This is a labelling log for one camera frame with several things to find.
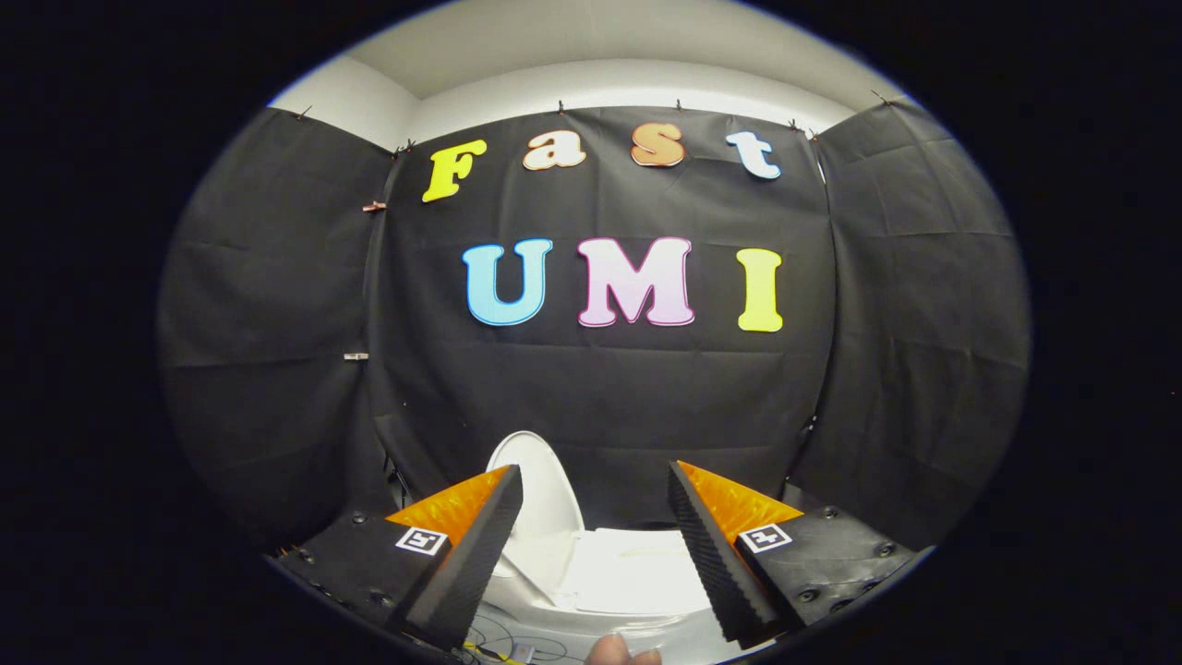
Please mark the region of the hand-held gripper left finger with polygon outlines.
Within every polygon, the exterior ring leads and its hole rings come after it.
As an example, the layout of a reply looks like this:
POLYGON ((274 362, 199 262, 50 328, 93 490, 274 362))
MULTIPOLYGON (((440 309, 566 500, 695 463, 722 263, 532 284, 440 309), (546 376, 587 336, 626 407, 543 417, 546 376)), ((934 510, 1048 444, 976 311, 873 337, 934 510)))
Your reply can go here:
POLYGON ((495 467, 397 513, 346 511, 275 563, 368 628, 452 652, 465 646, 522 500, 520 467, 495 467))

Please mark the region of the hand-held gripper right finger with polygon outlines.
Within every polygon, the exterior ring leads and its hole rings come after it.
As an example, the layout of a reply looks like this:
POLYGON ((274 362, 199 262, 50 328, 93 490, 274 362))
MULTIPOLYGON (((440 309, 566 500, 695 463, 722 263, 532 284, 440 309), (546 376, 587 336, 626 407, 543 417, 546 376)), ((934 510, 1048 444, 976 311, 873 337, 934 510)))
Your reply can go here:
POLYGON ((794 487, 773 498, 673 459, 667 496, 723 638, 739 647, 829 627, 920 563, 918 550, 794 487))

